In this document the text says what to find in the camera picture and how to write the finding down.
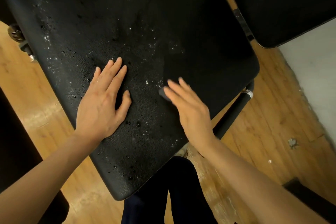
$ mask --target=person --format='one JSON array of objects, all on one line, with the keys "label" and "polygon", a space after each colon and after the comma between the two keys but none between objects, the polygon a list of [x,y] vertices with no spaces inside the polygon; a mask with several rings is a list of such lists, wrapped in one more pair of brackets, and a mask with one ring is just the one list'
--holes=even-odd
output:
[{"label": "person", "polygon": [[[123,122],[131,98],[126,90],[122,104],[115,109],[116,95],[127,72],[127,66],[121,65],[119,57],[115,62],[109,60],[103,71],[96,68],[78,107],[75,131],[57,151],[0,194],[0,223],[38,223],[75,168]],[[182,78],[179,83],[168,80],[164,92],[177,107],[190,144],[225,177],[260,223],[327,223],[219,141],[212,132],[207,106]],[[175,224],[216,223],[195,168],[187,159],[174,157],[142,189],[125,200],[123,224],[163,223],[167,188],[171,189]]]}]

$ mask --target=wooden floor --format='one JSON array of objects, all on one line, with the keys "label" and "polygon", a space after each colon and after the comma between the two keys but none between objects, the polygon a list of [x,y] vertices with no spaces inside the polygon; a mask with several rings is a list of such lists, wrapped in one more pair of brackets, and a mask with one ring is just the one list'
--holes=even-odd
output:
[{"label": "wooden floor", "polygon": [[[229,3],[235,7],[233,0]],[[278,49],[263,49],[255,41],[252,45],[260,62],[255,96],[222,142],[275,182],[283,184],[298,177],[336,204],[336,157],[321,125]],[[2,23],[0,86],[43,158],[73,131],[39,64],[31,63],[18,49]],[[290,138],[299,143],[295,149],[288,145]],[[257,223],[225,179],[195,149],[190,147],[188,152],[217,221]],[[123,202],[113,200],[89,158],[70,176],[62,192],[70,204],[65,223],[120,223]],[[168,200],[166,223],[173,223],[170,209]]]}]

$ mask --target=forearm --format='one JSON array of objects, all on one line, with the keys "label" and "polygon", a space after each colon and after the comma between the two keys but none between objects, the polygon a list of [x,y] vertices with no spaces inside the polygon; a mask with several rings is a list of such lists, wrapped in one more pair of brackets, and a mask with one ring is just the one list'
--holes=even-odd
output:
[{"label": "forearm", "polygon": [[261,223],[327,223],[215,137],[200,153],[225,177]]},{"label": "forearm", "polygon": [[92,151],[70,137],[57,151],[0,194],[1,223],[37,223],[62,185]]}]

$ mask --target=black pants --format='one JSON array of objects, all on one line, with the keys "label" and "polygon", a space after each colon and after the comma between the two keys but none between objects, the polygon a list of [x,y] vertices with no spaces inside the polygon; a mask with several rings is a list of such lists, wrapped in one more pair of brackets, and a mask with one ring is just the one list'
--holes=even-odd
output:
[{"label": "black pants", "polygon": [[138,192],[125,200],[121,224],[164,224],[168,190],[174,224],[217,224],[194,165],[182,157],[173,157]]}]

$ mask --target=white surface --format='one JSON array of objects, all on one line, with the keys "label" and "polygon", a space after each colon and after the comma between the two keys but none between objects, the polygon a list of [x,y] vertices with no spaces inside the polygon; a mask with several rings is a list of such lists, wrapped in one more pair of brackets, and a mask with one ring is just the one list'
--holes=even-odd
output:
[{"label": "white surface", "polygon": [[336,145],[336,19],[280,46],[280,50]]}]

